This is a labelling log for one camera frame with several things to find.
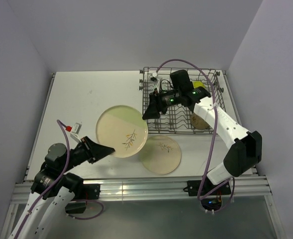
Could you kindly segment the cream plate with branch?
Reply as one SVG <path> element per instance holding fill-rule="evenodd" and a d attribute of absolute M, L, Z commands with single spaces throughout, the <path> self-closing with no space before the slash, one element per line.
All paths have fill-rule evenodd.
<path fill-rule="evenodd" d="M 148 138 L 148 126 L 137 109 L 118 105 L 105 110 L 96 123 L 99 144 L 114 148 L 112 156 L 127 158 L 137 154 Z"/>
<path fill-rule="evenodd" d="M 181 157 L 179 144 L 164 135 L 148 138 L 139 153 L 142 165 L 156 175 L 166 175 L 176 170 L 181 162 Z"/>

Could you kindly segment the lime green bowl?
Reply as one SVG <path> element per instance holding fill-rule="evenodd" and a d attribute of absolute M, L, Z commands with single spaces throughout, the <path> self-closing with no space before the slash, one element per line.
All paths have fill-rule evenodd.
<path fill-rule="evenodd" d="M 192 83 L 194 88 L 198 88 L 198 87 L 203 87 L 204 89 L 206 88 L 205 84 L 202 81 L 192 81 Z"/>

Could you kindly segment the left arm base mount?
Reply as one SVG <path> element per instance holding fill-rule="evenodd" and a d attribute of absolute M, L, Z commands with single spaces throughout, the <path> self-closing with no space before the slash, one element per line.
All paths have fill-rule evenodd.
<path fill-rule="evenodd" d="M 84 184 L 75 196 L 75 201 L 65 207 L 67 214 L 83 214 L 89 208 L 89 203 L 99 199 L 100 184 Z"/>

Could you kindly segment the black bowl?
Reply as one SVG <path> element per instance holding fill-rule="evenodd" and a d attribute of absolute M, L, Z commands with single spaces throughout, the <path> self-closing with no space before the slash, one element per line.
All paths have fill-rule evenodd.
<path fill-rule="evenodd" d="M 192 113 L 190 121 L 191 125 L 196 129 L 204 130 L 209 128 L 209 124 L 195 113 Z"/>

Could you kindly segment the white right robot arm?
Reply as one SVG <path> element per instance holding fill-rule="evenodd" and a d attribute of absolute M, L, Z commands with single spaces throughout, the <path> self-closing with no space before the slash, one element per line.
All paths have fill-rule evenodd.
<path fill-rule="evenodd" d="M 156 85 L 149 94 L 149 105 L 142 118 L 158 119 L 169 107 L 182 105 L 208 123 L 213 133 L 219 135 L 228 148 L 223 162 L 211 170 L 206 170 L 203 176 L 203 190 L 213 194 L 223 181 L 242 175 L 261 161 L 262 136 L 257 131 L 250 132 L 237 123 L 217 105 L 212 92 L 202 86 L 194 87 L 186 70 L 171 73 L 170 79 L 172 89 L 163 90 L 158 73 L 152 74 L 150 81 Z"/>

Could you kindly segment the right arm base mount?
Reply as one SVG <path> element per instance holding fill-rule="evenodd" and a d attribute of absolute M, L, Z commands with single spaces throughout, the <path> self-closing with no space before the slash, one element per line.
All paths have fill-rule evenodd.
<path fill-rule="evenodd" d="M 188 196 L 195 197 L 197 196 L 200 183 L 200 180 L 189 180 L 187 181 L 187 186 L 183 188 L 183 191 L 188 193 Z M 217 188 L 217 185 L 213 185 L 208 179 L 206 179 L 200 195 L 204 196 L 211 190 L 213 190 L 212 193 L 201 200 L 200 203 L 204 210 L 215 212 L 222 207 L 222 196 L 231 195 L 232 191 L 229 182 Z"/>

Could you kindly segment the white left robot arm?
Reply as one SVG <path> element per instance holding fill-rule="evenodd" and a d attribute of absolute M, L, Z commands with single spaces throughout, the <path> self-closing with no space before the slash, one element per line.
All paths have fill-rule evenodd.
<path fill-rule="evenodd" d="M 43 239 L 56 216 L 62 212 L 70 215 L 68 206 L 80 206 L 80 212 L 84 212 L 88 202 L 101 205 L 100 185 L 85 186 L 83 178 L 70 169 L 86 161 L 94 164 L 114 152 L 114 148 L 97 144 L 87 136 L 74 149 L 69 143 L 51 145 L 34 178 L 26 207 L 8 237 Z"/>

